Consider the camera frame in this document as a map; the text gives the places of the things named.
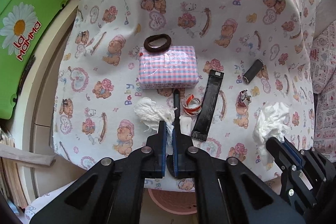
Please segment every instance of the small white object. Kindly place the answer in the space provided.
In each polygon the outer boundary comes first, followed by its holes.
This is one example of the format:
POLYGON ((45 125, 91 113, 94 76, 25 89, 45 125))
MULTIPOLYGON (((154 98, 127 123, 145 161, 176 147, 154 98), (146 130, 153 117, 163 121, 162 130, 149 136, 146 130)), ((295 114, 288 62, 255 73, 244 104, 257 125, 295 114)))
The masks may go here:
POLYGON ((284 103, 266 103, 260 110, 252 136, 257 143, 260 159, 264 166, 274 161, 266 149, 267 140, 275 137, 283 143, 284 136, 289 133, 290 128, 284 124, 285 120, 289 121, 289 106, 284 103))
POLYGON ((165 121, 167 123, 167 144, 172 144, 173 129, 172 125, 175 119, 174 109, 157 105, 155 101, 152 101, 148 97, 141 98, 134 106, 135 114, 140 120, 156 132, 159 130, 159 122, 165 121))
POLYGON ((191 122, 192 119, 190 117, 180 116, 180 128, 181 133, 184 135, 191 135, 191 122))

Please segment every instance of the teddy bear print fabric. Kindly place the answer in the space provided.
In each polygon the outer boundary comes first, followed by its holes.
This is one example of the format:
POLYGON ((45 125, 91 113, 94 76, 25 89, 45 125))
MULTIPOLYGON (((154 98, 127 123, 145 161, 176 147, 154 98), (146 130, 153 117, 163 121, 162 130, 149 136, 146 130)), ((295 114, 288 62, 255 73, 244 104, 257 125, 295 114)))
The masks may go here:
MULTIPOLYGON (((314 30, 315 0, 80 0, 59 69, 54 149, 89 169, 145 145, 153 132, 135 116, 135 103, 149 97, 172 108, 173 96, 170 88, 140 88, 140 48, 147 37, 165 33, 174 46, 196 52, 199 83, 182 89, 181 98, 193 93, 202 100, 209 71, 225 73, 208 139, 194 145, 214 157, 236 157, 262 180, 272 179, 281 171, 260 162, 253 128, 264 102, 284 102, 291 106, 287 138, 298 149, 313 145, 314 30), (247 85, 243 74, 256 59, 264 66, 247 85), (249 106, 238 99, 245 89, 249 106)), ((194 182, 166 172, 161 180, 146 179, 145 187, 194 191, 194 182)))

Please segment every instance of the packaged tissue pack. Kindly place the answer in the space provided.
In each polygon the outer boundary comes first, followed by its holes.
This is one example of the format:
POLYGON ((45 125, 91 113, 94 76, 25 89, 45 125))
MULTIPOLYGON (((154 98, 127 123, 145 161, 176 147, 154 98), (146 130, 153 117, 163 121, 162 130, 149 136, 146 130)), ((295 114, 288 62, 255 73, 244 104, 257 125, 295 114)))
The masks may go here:
POLYGON ((140 49, 141 88, 193 88, 198 81, 194 47, 171 46, 164 52, 148 52, 145 48, 140 49))

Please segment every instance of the black cylinder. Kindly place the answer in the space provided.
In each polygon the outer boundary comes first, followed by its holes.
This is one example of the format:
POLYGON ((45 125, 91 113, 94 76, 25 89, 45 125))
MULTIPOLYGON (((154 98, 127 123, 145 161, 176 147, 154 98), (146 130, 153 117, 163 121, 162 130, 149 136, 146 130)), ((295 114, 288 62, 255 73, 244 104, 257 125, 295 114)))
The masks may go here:
POLYGON ((251 83, 253 78, 257 75, 258 72, 263 68, 264 64, 260 59, 254 61, 253 65, 248 69, 248 71, 244 74, 243 79, 246 84, 251 83))

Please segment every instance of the metal screw head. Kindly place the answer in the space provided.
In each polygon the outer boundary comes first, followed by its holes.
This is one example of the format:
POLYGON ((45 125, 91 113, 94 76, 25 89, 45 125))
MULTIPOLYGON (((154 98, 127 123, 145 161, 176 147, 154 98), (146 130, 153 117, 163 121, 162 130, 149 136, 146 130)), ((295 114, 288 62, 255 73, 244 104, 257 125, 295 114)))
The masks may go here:
POLYGON ((141 148, 141 152, 145 154, 150 153, 151 151, 152 149, 149 146, 144 146, 141 148))
POLYGON ((104 166, 107 166, 112 163, 112 160, 110 158, 103 158, 100 163, 104 166))
POLYGON ((189 151, 190 153, 195 154, 195 153, 198 152, 198 148, 195 147, 195 146, 189 146, 189 147, 188 147, 188 151, 189 151))
POLYGON ((227 159, 227 163, 230 165, 237 165, 238 164, 238 159, 234 157, 230 157, 227 159))

